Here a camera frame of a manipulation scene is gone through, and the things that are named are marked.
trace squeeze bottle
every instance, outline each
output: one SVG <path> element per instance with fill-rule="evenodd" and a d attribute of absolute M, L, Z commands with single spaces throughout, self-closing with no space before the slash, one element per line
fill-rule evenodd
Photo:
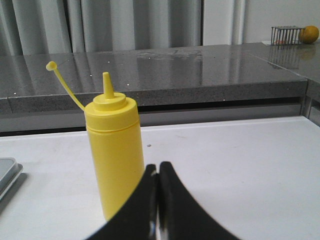
<path fill-rule="evenodd" d="M 84 110 L 103 215 L 108 221 L 127 201 L 144 173 L 137 103 L 123 93 L 114 92 L 110 75 L 104 72 L 104 93 L 84 107 L 64 82 L 57 64 L 51 61 L 46 68 L 54 70 L 66 91 Z"/>

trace gray tray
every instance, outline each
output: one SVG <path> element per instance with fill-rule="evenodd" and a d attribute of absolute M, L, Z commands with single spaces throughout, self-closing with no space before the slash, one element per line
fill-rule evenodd
<path fill-rule="evenodd" d="M 23 170 L 13 157 L 0 157 L 0 201 Z"/>

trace gray countertop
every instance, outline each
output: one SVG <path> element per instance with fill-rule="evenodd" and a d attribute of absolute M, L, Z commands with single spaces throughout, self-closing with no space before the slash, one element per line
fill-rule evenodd
<path fill-rule="evenodd" d="M 54 73 L 46 70 L 51 60 L 84 105 L 102 92 L 102 72 L 110 72 L 115 91 L 134 98 L 139 106 L 306 94 L 319 101 L 319 48 L 319 43 L 285 48 L 246 43 L 0 56 L 0 114 L 78 108 Z"/>

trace orange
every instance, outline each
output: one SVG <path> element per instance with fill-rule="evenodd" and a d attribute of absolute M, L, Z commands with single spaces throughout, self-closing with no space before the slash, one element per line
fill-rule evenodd
<path fill-rule="evenodd" d="M 299 34 L 299 40 L 304 44 L 312 44 L 319 37 L 319 29 L 316 26 L 306 26 L 305 29 L 301 29 Z"/>

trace curtain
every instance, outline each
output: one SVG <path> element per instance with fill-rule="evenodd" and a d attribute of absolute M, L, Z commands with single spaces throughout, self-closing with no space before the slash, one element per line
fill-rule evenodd
<path fill-rule="evenodd" d="M 0 0 L 0 56 L 199 46 L 200 0 Z"/>

